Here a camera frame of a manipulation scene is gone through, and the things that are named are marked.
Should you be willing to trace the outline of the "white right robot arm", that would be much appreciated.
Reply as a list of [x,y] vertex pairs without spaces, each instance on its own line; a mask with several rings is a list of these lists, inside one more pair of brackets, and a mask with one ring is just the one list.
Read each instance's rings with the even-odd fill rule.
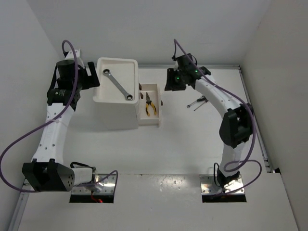
[[221,90],[211,72],[204,66],[196,68],[192,55],[173,56],[175,66],[167,70],[166,91],[185,90],[191,86],[201,93],[222,118],[219,136],[224,143],[222,160],[217,169],[217,182],[223,187],[239,175],[239,164],[245,143],[253,133],[248,110],[238,99]]

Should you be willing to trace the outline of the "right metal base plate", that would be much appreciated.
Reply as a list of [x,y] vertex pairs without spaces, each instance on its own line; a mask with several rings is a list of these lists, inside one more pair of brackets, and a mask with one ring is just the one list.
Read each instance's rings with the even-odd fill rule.
[[228,184],[225,184],[223,188],[217,186],[214,183],[213,175],[200,175],[200,185],[201,185],[201,194],[202,195],[215,195],[220,193],[231,193],[231,195],[244,195],[244,184],[241,176],[238,179],[232,180]]

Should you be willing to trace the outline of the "white drawer organizer cabinet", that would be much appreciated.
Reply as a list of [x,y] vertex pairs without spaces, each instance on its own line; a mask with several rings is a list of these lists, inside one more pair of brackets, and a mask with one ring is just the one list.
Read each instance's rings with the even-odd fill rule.
[[[133,96],[127,101],[118,88],[103,75],[109,69],[122,87]],[[137,129],[140,112],[139,67],[133,59],[101,57],[97,61],[100,86],[94,89],[93,100],[99,119],[107,130]]]

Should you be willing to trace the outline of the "red blue handled screwdriver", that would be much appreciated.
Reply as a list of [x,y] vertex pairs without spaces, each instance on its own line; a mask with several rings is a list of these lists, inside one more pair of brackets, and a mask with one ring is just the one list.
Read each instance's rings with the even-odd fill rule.
[[198,110],[201,106],[203,106],[203,105],[204,105],[205,103],[207,103],[207,102],[208,102],[208,99],[205,98],[205,99],[202,101],[202,103],[194,109],[194,111]]

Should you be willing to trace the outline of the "metal base plate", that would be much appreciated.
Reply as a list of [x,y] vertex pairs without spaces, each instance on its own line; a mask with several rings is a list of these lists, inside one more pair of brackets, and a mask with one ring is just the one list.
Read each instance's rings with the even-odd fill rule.
[[111,196],[115,192],[116,187],[116,179],[117,175],[112,174],[107,176],[106,174],[97,174],[95,176],[95,180],[99,181],[102,178],[104,180],[100,181],[95,186],[86,186],[86,187],[73,187],[71,191],[71,195],[91,195],[93,192],[94,195],[102,195],[102,196]]
[[201,194],[202,195],[215,195],[220,193],[231,193],[231,195],[244,195],[244,184],[241,176],[238,179],[232,180],[228,184],[225,184],[223,188],[217,186],[214,183],[213,175],[200,175],[200,185],[201,185]]

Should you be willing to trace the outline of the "large silver ratchet wrench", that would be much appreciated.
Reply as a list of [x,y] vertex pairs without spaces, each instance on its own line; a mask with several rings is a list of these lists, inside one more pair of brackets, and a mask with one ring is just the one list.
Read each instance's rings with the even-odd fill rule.
[[111,71],[109,69],[103,70],[103,75],[106,76],[117,88],[118,90],[124,95],[125,99],[127,101],[132,101],[133,96],[129,94],[122,85],[114,78],[114,76],[111,74]]

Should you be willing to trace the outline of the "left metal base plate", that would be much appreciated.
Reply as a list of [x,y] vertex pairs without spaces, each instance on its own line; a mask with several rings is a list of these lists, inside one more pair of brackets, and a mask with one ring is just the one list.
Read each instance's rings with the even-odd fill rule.
[[71,195],[91,195],[93,192],[94,195],[102,195],[102,196],[111,196],[115,192],[116,187],[116,179],[117,175],[112,174],[107,176],[106,174],[97,174],[95,176],[95,180],[99,181],[102,178],[104,180],[100,181],[95,186],[86,186],[86,187],[73,187],[71,191]]

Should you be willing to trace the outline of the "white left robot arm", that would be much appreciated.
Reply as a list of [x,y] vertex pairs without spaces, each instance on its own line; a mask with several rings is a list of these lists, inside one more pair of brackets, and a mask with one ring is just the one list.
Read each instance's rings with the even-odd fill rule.
[[80,92],[100,85],[93,62],[84,66],[80,49],[58,61],[47,92],[47,126],[31,162],[22,173],[37,192],[68,192],[74,186],[93,183],[95,168],[64,165],[64,143]]

